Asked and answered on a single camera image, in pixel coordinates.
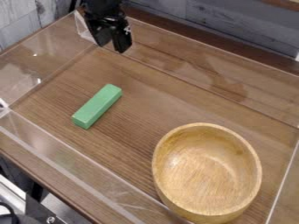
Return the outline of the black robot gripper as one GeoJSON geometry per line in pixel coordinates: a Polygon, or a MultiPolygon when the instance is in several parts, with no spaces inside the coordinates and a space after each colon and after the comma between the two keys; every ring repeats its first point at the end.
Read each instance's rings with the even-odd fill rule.
{"type": "Polygon", "coordinates": [[[84,20],[92,38],[100,47],[112,40],[119,53],[124,53],[132,45],[131,29],[121,3],[123,0],[83,0],[84,20]]]}

